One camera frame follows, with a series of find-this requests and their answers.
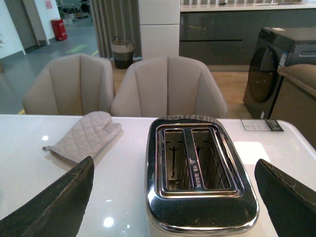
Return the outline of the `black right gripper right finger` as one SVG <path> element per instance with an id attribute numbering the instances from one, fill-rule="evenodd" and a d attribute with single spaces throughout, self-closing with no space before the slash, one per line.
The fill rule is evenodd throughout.
<path id="1" fill-rule="evenodd" d="M 316 235 L 316 192 L 260 159 L 255 165 L 260 196 L 279 237 Z"/>

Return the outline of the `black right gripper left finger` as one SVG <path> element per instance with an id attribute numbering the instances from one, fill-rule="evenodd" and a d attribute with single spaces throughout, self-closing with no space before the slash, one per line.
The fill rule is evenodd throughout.
<path id="1" fill-rule="evenodd" d="M 2 237 L 75 237 L 80 229 L 94 178 L 86 157 L 22 207 L 0 221 Z"/>

